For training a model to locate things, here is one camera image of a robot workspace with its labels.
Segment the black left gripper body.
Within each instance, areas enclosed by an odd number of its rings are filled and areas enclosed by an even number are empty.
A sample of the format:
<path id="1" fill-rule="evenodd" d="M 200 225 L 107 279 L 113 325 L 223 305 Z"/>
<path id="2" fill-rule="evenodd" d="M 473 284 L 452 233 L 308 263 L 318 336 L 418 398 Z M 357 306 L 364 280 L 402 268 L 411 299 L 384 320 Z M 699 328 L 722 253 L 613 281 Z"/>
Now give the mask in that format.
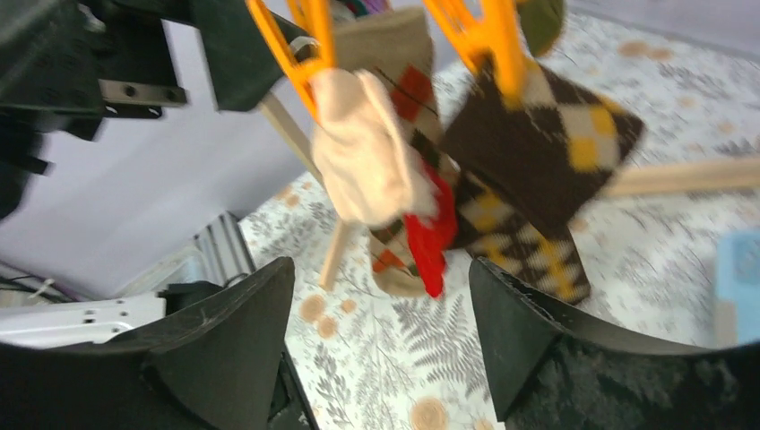
<path id="1" fill-rule="evenodd" d="M 163 23 L 185 1 L 1 4 L 1 214 L 22 204 L 45 136 L 93 141 L 107 118 L 157 119 L 184 106 Z"/>

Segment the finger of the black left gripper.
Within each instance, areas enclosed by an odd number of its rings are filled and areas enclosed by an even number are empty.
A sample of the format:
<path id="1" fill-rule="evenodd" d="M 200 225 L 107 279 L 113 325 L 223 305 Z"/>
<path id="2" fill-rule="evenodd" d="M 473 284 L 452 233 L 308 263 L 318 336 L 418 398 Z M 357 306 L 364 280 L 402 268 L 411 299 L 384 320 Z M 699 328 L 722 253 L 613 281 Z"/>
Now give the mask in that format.
<path id="1" fill-rule="evenodd" d="M 284 77 L 246 3 L 239 0 L 118 1 L 129 10 L 196 28 L 222 111 L 255 109 Z"/>

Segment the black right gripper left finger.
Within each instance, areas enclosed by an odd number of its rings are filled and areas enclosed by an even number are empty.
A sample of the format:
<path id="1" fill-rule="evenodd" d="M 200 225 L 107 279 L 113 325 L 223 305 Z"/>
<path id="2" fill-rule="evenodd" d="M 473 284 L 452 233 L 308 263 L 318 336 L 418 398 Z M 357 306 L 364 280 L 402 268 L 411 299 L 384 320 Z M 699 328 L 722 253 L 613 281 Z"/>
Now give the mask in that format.
<path id="1" fill-rule="evenodd" d="M 289 257 L 103 343 L 1 347 L 4 429 L 265 429 L 295 281 Z"/>

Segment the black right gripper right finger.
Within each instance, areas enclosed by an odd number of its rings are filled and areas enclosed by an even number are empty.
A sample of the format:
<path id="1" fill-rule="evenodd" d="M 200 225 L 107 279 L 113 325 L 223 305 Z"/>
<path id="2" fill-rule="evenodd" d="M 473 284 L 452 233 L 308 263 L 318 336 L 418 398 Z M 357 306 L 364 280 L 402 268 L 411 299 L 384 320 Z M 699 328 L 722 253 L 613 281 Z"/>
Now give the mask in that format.
<path id="1" fill-rule="evenodd" d="M 756 429 L 759 347 L 630 331 L 492 262 L 469 283 L 494 410 L 509 429 Z"/>

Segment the red sock with bear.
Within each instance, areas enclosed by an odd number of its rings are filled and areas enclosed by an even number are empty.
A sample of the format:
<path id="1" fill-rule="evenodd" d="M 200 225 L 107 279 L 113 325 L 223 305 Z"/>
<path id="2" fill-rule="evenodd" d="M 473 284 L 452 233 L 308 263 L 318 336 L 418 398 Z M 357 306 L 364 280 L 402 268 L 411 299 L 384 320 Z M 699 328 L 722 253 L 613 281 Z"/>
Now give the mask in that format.
<path id="1" fill-rule="evenodd" d="M 444 292 L 445 249 L 457 233 L 451 187 L 412 149 L 389 93 L 367 70 L 328 69 L 311 79 L 319 127 L 312 155 L 344 221 L 406 233 L 396 249 L 377 251 L 373 269 L 399 269 Z"/>

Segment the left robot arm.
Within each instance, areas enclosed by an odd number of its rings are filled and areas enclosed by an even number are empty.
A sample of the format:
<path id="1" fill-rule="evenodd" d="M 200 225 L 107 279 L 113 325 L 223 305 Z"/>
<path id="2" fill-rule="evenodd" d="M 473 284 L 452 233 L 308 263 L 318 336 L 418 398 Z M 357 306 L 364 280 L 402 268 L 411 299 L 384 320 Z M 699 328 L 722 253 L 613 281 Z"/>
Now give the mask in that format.
<path id="1" fill-rule="evenodd" d="M 242 1 L 1 4 L 1 339 L 104 342 L 166 313 L 163 273 L 227 284 L 272 150 L 220 113 L 261 113 L 283 73 Z"/>

